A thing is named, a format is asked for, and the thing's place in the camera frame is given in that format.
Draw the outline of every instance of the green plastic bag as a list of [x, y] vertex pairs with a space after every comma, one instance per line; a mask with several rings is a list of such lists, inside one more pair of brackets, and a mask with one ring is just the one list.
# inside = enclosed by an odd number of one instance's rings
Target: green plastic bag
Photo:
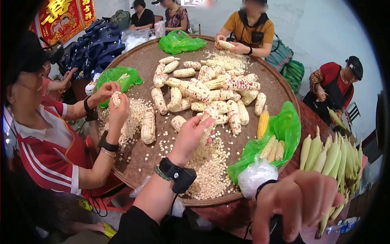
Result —
[[158, 48], [166, 53], [178, 54], [189, 52], [204, 47], [207, 41], [200, 38], [192, 38], [182, 30], [174, 30], [161, 37]]
[[270, 137], [275, 134], [276, 139], [284, 141], [283, 160], [273, 161], [271, 164], [280, 167], [290, 160], [301, 140], [301, 123], [292, 102], [283, 104], [279, 115], [269, 118], [268, 127], [262, 140], [250, 140], [245, 146], [241, 159], [227, 167], [230, 179], [237, 184], [238, 175], [255, 162], [255, 156], [261, 153]]
[[[128, 77], [120, 79], [120, 77], [124, 74], [127, 74]], [[104, 71], [97, 81], [98, 81], [98, 83], [96, 84], [97, 90], [99, 90], [100, 87], [105, 82], [118, 81], [118, 83], [122, 88], [122, 93], [128, 90], [132, 85], [142, 84], [142, 79], [138, 77], [138, 71], [135, 68], [124, 67], [124, 66], [118, 66], [116, 68], [112, 68]], [[106, 102], [100, 103], [99, 107], [101, 107], [102, 109], [107, 108], [109, 101], [110, 100], [108, 99]]]

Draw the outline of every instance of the pile of shoes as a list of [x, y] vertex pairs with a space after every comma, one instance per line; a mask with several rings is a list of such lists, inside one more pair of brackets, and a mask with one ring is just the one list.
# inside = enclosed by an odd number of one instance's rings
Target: pile of shoes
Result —
[[73, 79], [91, 80], [102, 73], [125, 49], [121, 43], [122, 32], [117, 25], [97, 20], [85, 29], [85, 34], [70, 44], [62, 65], [66, 71], [77, 67]]

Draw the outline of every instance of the black shirt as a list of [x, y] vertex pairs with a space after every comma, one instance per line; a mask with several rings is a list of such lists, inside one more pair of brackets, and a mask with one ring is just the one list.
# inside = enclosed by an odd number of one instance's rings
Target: black shirt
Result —
[[141, 15], [141, 18], [138, 19], [137, 13], [131, 16], [131, 24], [136, 27], [144, 26], [148, 24], [153, 24], [152, 28], [154, 28], [154, 14], [150, 9], [145, 9]]

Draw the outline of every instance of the white stripe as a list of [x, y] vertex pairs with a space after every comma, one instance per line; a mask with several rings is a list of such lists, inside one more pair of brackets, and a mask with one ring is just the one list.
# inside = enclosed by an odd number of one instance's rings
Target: white stripe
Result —
[[47, 175], [42, 174], [42, 173], [35, 167], [34, 163], [31, 161], [30, 156], [28, 155], [28, 152], [27, 152], [27, 149], [26, 149], [26, 146], [25, 146], [24, 142], [22, 142], [21, 144], [22, 144], [23, 150], [25, 151], [26, 157], [27, 157], [28, 161], [30, 162], [32, 168], [35, 170], [35, 172], [36, 172], [40, 177], [42, 177], [42, 178], [44, 178], [44, 179], [46, 179], [46, 180], [48, 180], [48, 181], [51, 181], [51, 182], [60, 184], [60, 185], [64, 185], [64, 186], [67, 186], [67, 187], [71, 187], [71, 185], [68, 184], [68, 183], [65, 183], [65, 182], [63, 182], [63, 181], [60, 181], [60, 180], [57, 180], [57, 179], [54, 179], [54, 178], [52, 178], [52, 177], [48, 177]]
[[31, 146], [27, 144], [27, 148], [28, 148], [28, 150], [30, 151], [30, 154], [31, 154], [32, 158], [34, 159], [34, 161], [37, 163], [37, 165], [38, 165], [41, 169], [45, 170], [46, 172], [48, 172], [48, 173], [50, 173], [50, 174], [52, 174], [52, 175], [61, 177], [61, 178], [65, 179], [65, 180], [68, 180], [68, 181], [72, 181], [72, 178], [70, 178], [70, 177], [68, 177], [68, 176], [66, 176], [66, 175], [63, 175], [63, 174], [61, 174], [61, 173], [58, 173], [58, 172], [56, 172], [56, 171], [54, 171], [54, 170], [51, 170], [51, 169], [46, 168], [46, 167], [45, 167], [43, 164], [41, 164], [41, 162], [39, 162], [39, 160], [35, 157], [34, 153], [32, 152]]

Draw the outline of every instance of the black cap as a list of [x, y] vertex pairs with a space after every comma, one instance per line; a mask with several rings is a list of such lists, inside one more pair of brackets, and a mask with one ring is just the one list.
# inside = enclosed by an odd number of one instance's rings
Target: black cap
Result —
[[356, 56], [350, 56], [349, 59], [346, 60], [347, 65], [352, 69], [352, 73], [356, 76], [358, 80], [362, 80], [363, 78], [363, 66], [360, 62], [359, 58]]

